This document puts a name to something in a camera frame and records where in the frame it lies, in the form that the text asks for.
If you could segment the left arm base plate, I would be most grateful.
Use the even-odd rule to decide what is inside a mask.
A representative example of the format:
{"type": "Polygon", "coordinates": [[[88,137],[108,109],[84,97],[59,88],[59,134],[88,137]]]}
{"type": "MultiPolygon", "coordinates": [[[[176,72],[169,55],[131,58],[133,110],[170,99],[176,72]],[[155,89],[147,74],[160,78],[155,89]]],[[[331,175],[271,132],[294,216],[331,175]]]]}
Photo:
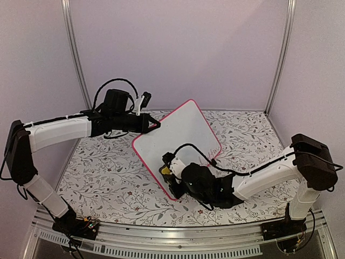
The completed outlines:
{"type": "Polygon", "coordinates": [[[72,223],[55,220],[52,229],[65,234],[68,237],[79,237],[88,240],[96,240],[100,227],[98,219],[75,219],[72,223]]]}

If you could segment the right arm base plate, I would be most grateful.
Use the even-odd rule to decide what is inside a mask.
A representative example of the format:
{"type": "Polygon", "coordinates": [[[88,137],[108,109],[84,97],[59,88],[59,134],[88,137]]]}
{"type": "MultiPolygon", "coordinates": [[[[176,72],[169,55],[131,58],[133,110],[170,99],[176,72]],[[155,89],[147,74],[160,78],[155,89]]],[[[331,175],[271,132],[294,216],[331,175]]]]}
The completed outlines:
{"type": "Polygon", "coordinates": [[[276,238],[295,235],[306,231],[306,219],[291,220],[284,218],[277,221],[266,222],[260,225],[260,229],[265,241],[273,240],[276,238]]]}

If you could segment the pink framed whiteboard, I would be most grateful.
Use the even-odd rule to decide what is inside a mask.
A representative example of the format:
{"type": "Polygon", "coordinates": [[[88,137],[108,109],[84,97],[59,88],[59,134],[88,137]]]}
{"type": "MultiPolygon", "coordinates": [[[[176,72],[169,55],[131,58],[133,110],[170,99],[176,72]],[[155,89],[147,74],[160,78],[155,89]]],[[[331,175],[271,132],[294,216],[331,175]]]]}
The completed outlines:
{"type": "Polygon", "coordinates": [[[222,146],[193,99],[170,112],[160,123],[160,128],[136,137],[132,148],[167,197],[175,201],[176,198],[158,171],[164,165],[162,156],[190,143],[211,160],[221,153],[222,146]]]}

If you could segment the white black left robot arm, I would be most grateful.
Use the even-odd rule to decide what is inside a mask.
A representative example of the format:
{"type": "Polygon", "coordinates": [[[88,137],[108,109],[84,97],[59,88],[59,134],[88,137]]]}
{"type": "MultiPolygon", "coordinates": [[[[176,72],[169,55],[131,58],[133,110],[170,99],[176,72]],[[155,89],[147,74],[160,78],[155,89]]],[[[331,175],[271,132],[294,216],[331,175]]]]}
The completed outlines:
{"type": "Polygon", "coordinates": [[[150,99],[148,92],[132,97],[129,92],[109,89],[104,101],[98,104],[94,98],[89,110],[27,124],[20,120],[12,122],[1,165],[9,170],[7,180],[17,185],[24,199],[30,196],[44,206],[61,232],[76,234],[84,229],[93,230],[93,221],[78,219],[73,208],[38,174],[32,154],[74,139],[100,135],[111,139],[113,130],[146,134],[160,128],[159,121],[142,112],[150,99]]]}

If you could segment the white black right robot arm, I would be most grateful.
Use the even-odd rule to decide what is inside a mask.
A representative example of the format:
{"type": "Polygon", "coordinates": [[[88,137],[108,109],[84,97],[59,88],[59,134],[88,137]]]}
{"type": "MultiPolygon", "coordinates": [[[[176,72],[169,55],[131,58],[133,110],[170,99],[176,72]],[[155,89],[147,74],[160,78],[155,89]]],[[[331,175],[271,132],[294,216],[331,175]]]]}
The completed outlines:
{"type": "Polygon", "coordinates": [[[163,166],[158,171],[176,199],[188,194],[209,211],[232,208],[265,189],[299,178],[296,197],[287,205],[285,219],[278,227],[283,235],[290,235],[306,218],[320,192],[334,190],[337,173],[344,169],[333,162],[326,144],[301,133],[292,136],[291,141],[277,158],[245,173],[220,168],[215,159],[207,159],[208,166],[195,162],[185,165],[177,153],[185,147],[198,151],[193,144],[183,144],[163,155],[163,166]]]}

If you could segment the yellow whiteboard eraser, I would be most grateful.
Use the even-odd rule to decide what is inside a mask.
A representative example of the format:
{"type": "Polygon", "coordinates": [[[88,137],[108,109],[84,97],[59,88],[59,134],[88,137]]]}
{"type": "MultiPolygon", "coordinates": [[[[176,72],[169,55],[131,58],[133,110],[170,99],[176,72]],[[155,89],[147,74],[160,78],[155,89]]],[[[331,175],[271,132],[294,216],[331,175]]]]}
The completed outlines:
{"type": "Polygon", "coordinates": [[[162,166],[158,171],[161,175],[172,175],[172,172],[167,166],[162,166]]]}

